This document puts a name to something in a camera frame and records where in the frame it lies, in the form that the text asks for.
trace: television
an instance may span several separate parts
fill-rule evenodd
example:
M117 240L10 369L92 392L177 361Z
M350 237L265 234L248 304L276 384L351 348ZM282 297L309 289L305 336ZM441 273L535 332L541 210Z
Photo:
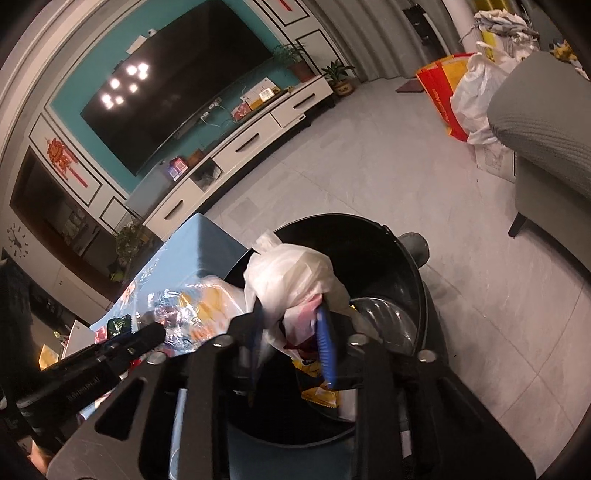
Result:
M137 175L187 120L271 57L222 0L207 0L120 62L82 118Z

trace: cardboard box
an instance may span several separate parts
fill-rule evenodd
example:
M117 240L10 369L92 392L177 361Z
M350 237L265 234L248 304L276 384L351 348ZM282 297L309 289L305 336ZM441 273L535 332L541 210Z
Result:
M244 95L240 97L243 102L246 102L248 106L254 110L260 107L263 104L261 100L261 92L270 88L275 93L279 93L281 89L275 85L269 78L264 78L259 83L257 83L254 87L248 90Z

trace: drawer handle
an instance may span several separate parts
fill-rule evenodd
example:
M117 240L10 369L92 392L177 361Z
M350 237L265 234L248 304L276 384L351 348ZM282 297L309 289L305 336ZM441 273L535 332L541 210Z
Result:
M244 143L243 146L238 147L236 149L236 153L240 153L242 150L244 150L248 145L250 145L251 143L253 143L260 136L261 136L260 134L256 134L254 137L252 137L250 140L248 140L246 143Z
M164 217L164 220L169 220L172 216L174 216L179 211L179 209L182 206L183 206L183 201L181 200L180 202L178 202L176 204L176 206L172 210L170 210L170 212L168 213L168 215L166 217Z
M294 109L298 108L299 106L302 106L304 103L306 103L308 100L312 100L314 97L316 96L315 93L312 93L312 95L307 96L306 98L304 98L300 103L296 103L294 105Z

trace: wall clock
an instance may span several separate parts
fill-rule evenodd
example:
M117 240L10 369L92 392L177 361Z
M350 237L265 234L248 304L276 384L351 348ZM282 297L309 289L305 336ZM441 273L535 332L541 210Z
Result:
M27 247L28 243L25 242L25 234L21 233L21 227L17 227L15 223L8 227L6 232L8 233L8 241L10 242L9 249L12 251L12 256L22 258L28 255Z

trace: sofa leg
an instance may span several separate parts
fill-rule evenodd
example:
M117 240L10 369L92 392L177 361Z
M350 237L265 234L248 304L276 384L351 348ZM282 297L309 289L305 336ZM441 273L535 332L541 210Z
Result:
M520 213L517 213L515 220L513 220L513 225L511 225L511 228L509 228L509 236L511 238L515 238L517 236L526 220L527 218L525 216L523 216Z

